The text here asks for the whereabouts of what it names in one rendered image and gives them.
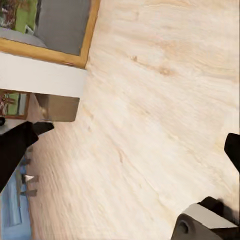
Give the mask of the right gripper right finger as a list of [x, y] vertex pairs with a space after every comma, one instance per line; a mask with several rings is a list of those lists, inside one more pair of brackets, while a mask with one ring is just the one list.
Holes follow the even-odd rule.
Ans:
[[240, 173], [240, 134], [229, 133], [223, 149]]

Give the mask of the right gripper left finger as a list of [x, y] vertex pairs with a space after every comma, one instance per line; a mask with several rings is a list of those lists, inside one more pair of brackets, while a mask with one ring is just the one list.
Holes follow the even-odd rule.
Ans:
[[25, 153], [26, 144], [22, 133], [0, 138], [0, 193]]

